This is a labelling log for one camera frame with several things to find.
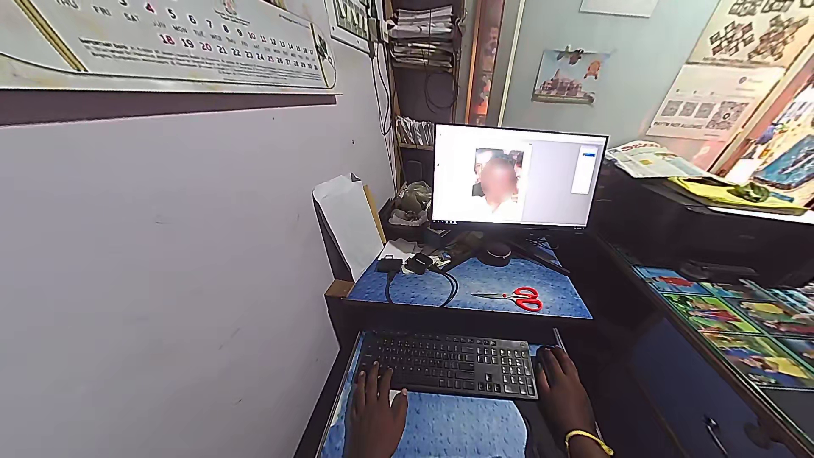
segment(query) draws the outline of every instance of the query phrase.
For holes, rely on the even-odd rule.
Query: blue desk mat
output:
[[[342,458],[345,412],[364,335],[365,332],[353,351],[342,391],[331,414],[330,427],[322,442],[321,458]],[[538,348],[540,346],[529,346],[530,352],[536,353]],[[512,401],[409,392],[407,403],[407,423],[393,455],[395,458],[524,456],[526,425]]]
[[[368,266],[348,299],[387,302],[384,297],[387,274],[376,271],[376,262],[373,261]],[[449,273],[457,279],[460,288],[447,308],[592,319],[591,312],[568,277],[525,259],[513,258],[506,267],[492,267],[472,258]],[[521,286],[531,286],[537,290],[539,299],[543,302],[543,310],[530,312],[516,306],[513,301],[471,295],[512,293]],[[449,295],[449,288],[449,282],[436,273],[399,274],[390,286],[390,296],[398,304],[434,307],[444,303]]]

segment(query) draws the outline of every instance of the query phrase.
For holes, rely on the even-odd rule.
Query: hand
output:
[[[541,348],[537,355],[545,364],[545,371],[537,366],[540,409],[560,429],[559,434],[582,429],[596,435],[591,401],[574,362],[562,348]]]
[[[359,372],[351,406],[350,458],[390,458],[399,446],[407,421],[407,390],[402,390],[390,406],[388,369],[379,385],[379,362],[373,363],[370,374]]]

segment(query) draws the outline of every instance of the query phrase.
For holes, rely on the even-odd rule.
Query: person's left hand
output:
[[[407,390],[402,390],[390,405],[390,380],[393,370],[388,369],[379,378],[379,362],[373,363],[370,374],[359,372],[353,393],[350,419],[349,458],[390,458],[399,446],[407,421]]]

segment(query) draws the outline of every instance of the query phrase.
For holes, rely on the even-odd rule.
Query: keyboard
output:
[[[525,341],[446,334],[368,332],[357,374],[393,369],[391,390],[497,399],[537,399]]]

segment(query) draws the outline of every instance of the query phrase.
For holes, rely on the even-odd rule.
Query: yellow wristband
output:
[[[594,442],[599,444],[599,447],[602,447],[602,450],[607,453],[608,456],[613,456],[613,449],[608,447],[600,438],[594,436],[593,434],[583,431],[581,429],[574,429],[570,433],[565,435],[565,449],[568,450],[568,443],[571,441],[571,438],[574,436],[585,436],[586,438],[593,439]]]

